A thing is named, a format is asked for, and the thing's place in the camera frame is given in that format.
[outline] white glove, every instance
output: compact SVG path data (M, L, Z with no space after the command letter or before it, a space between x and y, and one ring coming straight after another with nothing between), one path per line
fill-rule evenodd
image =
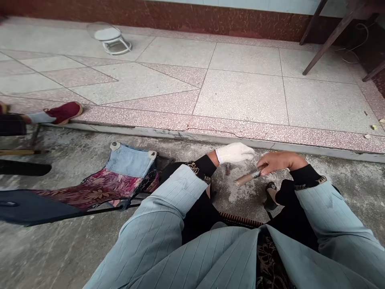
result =
M216 149L217 158L222 163L237 163L254 158L254 150L241 142L234 142L220 149Z

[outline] plaid pants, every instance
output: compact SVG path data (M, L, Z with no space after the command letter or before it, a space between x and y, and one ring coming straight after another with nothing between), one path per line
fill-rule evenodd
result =
M25 135L26 133L26 126L20 115L0 114L0 136Z

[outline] electrical cord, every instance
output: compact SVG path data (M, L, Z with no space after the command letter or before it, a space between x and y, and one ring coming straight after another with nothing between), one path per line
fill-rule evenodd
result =
M345 53L345 54L348 54L348 53L350 52L350 53L352 53L352 54L356 57L356 59L357 59L357 62L349 62L349 61L347 61L344 57L342 57L342 60L343 60L343 61L345 61L345 62L347 62L347 63L349 63L349 64L357 64L357 63L360 62L360 59L359 59L358 55L357 55L356 53L354 53L353 50L356 49L356 48L358 48L358 47L360 47L361 45L363 45L363 44L368 40L368 38L369 38L369 29L368 29L368 27L370 27L370 26L372 26L372 25L373 25L373 24L371 24L371 25L369 25L369 26L366 26L366 25L363 24L363 23L358 23L358 24L356 25L356 29L358 29L358 30L363 30L363 29L365 29L365 30L366 30L366 39L364 40L364 42L362 42L361 44L357 45L356 47L354 47L354 48L352 48L352 49L349 49L349 50L346 49L346 48L337 49L336 52L337 52L337 51L341 51L341 50L346 50L346 53Z

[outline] blue fabric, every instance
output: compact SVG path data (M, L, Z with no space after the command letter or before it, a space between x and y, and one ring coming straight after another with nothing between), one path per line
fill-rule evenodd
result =
M269 225L218 228L182 246L183 218L206 187L181 165L123 225L84 288L255 289L261 230L269 230L297 288L385 288L384 248L329 181L296 192L320 253Z
M120 144L117 150L111 150L105 168L114 173L143 179L154 160L155 157L150 158L148 151Z

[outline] small white chair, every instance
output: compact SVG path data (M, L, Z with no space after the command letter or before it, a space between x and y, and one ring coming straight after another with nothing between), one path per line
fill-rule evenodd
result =
M120 55L131 51L132 45L124 40L122 32L108 23L96 22L88 24L87 31L92 38L103 43L104 50L110 55ZM111 47L118 44L123 44L124 49L112 51Z

